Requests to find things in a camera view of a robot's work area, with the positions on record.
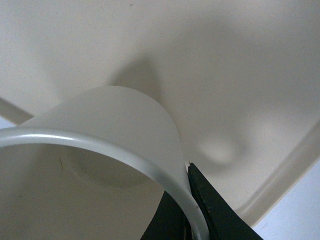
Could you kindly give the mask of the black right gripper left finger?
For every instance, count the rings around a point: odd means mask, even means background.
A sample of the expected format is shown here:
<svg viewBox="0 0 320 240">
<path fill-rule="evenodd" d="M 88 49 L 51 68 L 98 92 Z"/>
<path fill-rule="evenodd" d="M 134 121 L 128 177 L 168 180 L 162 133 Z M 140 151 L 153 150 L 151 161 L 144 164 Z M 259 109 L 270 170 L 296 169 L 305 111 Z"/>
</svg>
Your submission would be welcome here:
<svg viewBox="0 0 320 240">
<path fill-rule="evenodd" d="M 192 240 L 190 223 L 176 201 L 165 191 L 143 233 L 142 240 Z"/>
</svg>

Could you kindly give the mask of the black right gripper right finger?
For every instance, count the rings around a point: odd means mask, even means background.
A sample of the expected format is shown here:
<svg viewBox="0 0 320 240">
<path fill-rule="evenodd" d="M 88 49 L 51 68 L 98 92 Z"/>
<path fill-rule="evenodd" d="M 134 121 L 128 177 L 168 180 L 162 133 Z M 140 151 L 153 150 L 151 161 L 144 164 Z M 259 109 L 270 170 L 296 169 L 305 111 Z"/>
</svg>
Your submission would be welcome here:
<svg viewBox="0 0 320 240">
<path fill-rule="evenodd" d="M 188 167 L 191 194 L 208 227 L 211 240 L 260 240 L 216 191 L 194 163 Z"/>
</svg>

